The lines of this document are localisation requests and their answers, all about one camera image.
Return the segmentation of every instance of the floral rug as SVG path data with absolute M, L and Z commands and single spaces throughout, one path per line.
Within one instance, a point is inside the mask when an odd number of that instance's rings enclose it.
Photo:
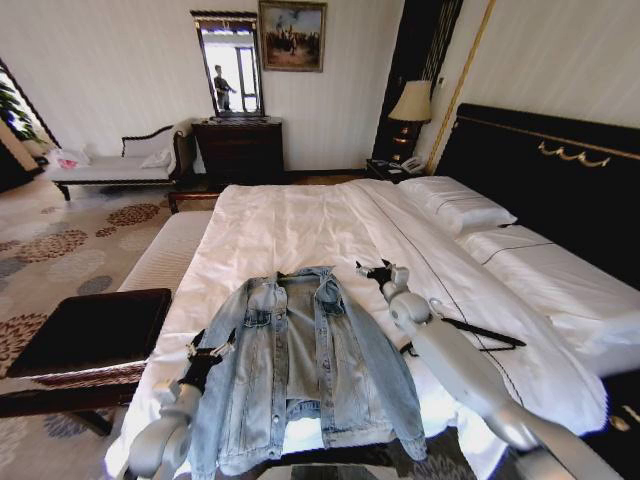
M 170 216 L 169 187 L 70 190 L 65 202 L 37 177 L 0 194 L 0 384 L 61 300 L 117 290 Z M 123 410 L 101 414 L 117 423 Z M 63 415 L 0 419 L 0 478 L 107 478 L 117 431 L 99 437 Z

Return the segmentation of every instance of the table lamp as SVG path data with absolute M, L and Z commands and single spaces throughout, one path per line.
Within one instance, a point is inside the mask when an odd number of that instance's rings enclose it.
M 420 135 L 420 128 L 431 120 L 431 82 L 412 80 L 405 84 L 400 100 L 389 114 L 398 120 L 399 129 L 393 135 L 391 160 L 403 162 L 411 156 Z

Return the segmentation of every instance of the denim jacket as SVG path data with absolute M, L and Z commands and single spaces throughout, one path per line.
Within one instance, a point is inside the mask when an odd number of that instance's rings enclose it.
M 216 462 L 237 475 L 282 453 L 285 426 L 320 418 L 325 448 L 397 436 L 423 460 L 426 447 L 413 380 L 375 320 L 349 298 L 331 267 L 247 280 L 222 305 L 200 344 L 236 349 L 214 366 L 190 451 L 195 479 Z

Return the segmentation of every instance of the wall molding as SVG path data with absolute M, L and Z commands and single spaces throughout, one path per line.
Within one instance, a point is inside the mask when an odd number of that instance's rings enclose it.
M 456 89 L 453 92 L 453 96 L 451 97 L 451 101 L 449 102 L 449 107 L 447 108 L 447 113 L 444 116 L 444 120 L 440 124 L 440 130 L 438 130 L 438 135 L 436 137 L 436 141 L 433 143 L 431 147 L 431 153 L 429 154 L 429 160 L 427 161 L 426 170 L 428 173 L 433 173 L 436 167 L 436 152 L 438 151 L 438 147 L 440 146 L 440 142 L 442 142 L 442 137 L 447 129 L 447 125 L 451 120 L 451 115 L 453 110 L 458 102 L 458 97 L 460 96 L 460 92 L 462 91 L 462 87 L 464 85 L 464 81 L 467 78 L 469 73 L 469 69 L 471 68 L 471 64 L 473 63 L 473 59 L 476 55 L 476 51 L 478 50 L 478 46 L 480 45 L 480 41 L 482 39 L 482 34 L 487 28 L 487 24 L 489 23 L 489 18 L 491 18 L 491 12 L 493 11 L 493 7 L 496 3 L 496 0 L 489 0 L 487 4 L 487 8 L 485 8 L 484 16 L 482 17 L 482 22 L 480 23 L 480 27 L 478 27 L 478 31 L 476 32 L 476 36 L 473 40 L 473 45 L 469 49 L 469 54 L 467 55 L 467 61 L 464 64 L 462 69 L 462 73 L 460 77 L 458 77 L 458 83 L 456 84 Z

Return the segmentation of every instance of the mirror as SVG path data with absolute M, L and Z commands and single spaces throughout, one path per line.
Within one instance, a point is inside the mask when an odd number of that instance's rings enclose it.
M 257 15 L 191 11 L 218 117 L 264 116 Z

